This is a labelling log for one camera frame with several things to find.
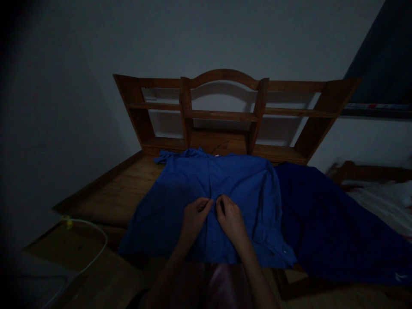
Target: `wrist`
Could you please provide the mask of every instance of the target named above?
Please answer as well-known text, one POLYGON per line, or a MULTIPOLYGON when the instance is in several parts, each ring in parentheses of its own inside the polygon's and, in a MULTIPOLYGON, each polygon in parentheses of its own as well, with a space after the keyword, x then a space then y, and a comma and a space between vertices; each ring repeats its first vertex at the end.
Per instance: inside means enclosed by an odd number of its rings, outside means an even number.
POLYGON ((182 241, 181 239, 179 239, 177 246, 175 250, 173 251, 173 253, 176 256, 182 256, 183 258, 185 258, 190 248, 191 248, 191 245, 189 245, 188 242, 182 241))
POLYGON ((249 238, 245 238, 241 242, 234 244, 234 247, 242 260, 248 259, 250 255, 254 253, 254 248, 249 238))

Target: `arched wooden panel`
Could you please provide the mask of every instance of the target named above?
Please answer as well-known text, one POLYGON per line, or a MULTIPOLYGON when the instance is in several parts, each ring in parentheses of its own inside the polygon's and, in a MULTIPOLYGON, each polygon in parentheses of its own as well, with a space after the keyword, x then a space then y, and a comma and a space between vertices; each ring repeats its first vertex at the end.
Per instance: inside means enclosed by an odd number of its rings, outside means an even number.
POLYGON ((252 90, 257 90, 259 81, 253 79, 249 75, 236 70, 217 69, 200 74, 198 77, 190 80, 190 89, 195 89, 208 82, 215 82, 219 80, 226 80, 238 82, 249 87, 252 90))

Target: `yellow plug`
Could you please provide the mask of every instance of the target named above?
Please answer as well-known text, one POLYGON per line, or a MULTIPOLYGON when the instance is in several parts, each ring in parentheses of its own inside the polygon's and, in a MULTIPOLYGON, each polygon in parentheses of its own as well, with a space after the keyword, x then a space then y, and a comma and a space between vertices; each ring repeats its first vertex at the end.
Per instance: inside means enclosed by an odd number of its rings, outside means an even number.
POLYGON ((67 225, 67 230, 70 230, 73 227, 73 221, 70 219, 69 216, 64 215, 61 217, 64 221, 66 221, 66 225, 67 225))

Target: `hand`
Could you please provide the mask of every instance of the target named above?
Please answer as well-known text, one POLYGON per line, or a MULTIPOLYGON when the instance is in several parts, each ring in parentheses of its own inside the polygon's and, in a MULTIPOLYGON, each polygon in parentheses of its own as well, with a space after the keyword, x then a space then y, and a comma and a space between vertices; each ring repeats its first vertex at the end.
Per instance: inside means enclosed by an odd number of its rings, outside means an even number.
POLYGON ((207 215, 212 209, 213 200, 199 197, 185 208, 182 230, 178 246, 184 251, 189 251, 202 229, 207 215))
POLYGON ((246 226, 243 222, 242 212, 227 195, 221 195, 216 200, 216 212, 224 233, 240 253, 250 243, 246 226))

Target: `dark blue fabric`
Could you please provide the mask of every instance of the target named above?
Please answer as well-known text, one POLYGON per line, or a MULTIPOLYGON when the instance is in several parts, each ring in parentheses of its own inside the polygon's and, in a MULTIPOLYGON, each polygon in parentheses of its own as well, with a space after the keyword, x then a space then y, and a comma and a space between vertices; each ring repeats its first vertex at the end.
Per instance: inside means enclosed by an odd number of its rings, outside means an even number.
POLYGON ((412 245, 314 167, 275 168, 282 232, 310 275, 343 282, 409 285, 412 245))
MULTIPOLYGON (((166 166, 140 202, 118 252, 168 257, 179 239, 183 209, 198 197, 226 194, 242 211, 246 229, 263 267, 288 268, 296 262, 282 237, 278 177, 268 160, 248 155, 214 157, 201 149, 182 154, 161 151, 166 166)), ((189 260, 240 262, 217 221, 213 206, 189 260)))

